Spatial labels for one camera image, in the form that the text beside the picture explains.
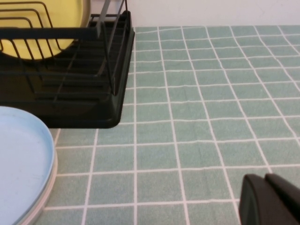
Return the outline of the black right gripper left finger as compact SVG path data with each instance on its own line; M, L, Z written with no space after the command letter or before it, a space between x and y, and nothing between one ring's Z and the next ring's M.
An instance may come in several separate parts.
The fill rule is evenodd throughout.
M274 189L256 174L243 177L239 216L242 225L298 225L300 205L286 205Z

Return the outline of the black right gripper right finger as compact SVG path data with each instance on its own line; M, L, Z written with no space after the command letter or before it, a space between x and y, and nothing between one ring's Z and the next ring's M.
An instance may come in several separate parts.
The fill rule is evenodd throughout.
M274 173L265 175L265 180L286 205L300 204L300 189Z

